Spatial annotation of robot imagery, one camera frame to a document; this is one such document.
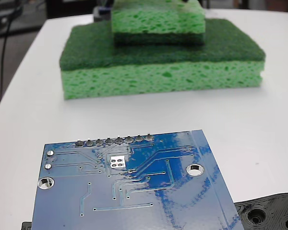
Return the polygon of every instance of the cable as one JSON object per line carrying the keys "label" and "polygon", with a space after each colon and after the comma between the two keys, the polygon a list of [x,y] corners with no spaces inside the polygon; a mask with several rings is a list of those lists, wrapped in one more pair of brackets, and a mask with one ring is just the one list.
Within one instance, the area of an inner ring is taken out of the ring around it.
{"label": "cable", "polygon": [[9,36],[9,31],[10,31],[11,24],[12,24],[12,21],[14,19],[14,15],[15,15],[16,10],[17,10],[17,0],[15,0],[15,8],[14,8],[14,10],[11,13],[11,16],[9,18],[8,26],[7,26],[5,36],[4,36],[4,41],[3,41],[3,48],[2,48],[2,54],[1,54],[1,65],[0,65],[0,101],[2,100],[2,97],[3,97],[3,69],[4,69],[4,56],[5,56],[6,41],[7,41],[8,36]]}

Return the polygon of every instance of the scouring side of sponge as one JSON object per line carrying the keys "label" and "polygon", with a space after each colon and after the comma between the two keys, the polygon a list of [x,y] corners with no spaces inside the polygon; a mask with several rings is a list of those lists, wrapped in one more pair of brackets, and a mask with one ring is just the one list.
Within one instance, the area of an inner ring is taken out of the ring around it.
{"label": "scouring side of sponge", "polygon": [[203,44],[204,10],[198,0],[116,0],[112,32],[119,45]]}
{"label": "scouring side of sponge", "polygon": [[73,28],[60,66],[66,99],[255,87],[263,50],[231,22],[206,20],[205,46],[113,44],[110,22]]}

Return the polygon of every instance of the blue circuit board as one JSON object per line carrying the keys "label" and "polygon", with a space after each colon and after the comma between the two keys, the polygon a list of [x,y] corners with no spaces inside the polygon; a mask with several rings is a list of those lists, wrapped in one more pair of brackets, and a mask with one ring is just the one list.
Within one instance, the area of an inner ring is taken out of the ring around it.
{"label": "blue circuit board", "polygon": [[201,130],[46,144],[32,230],[242,230]]}

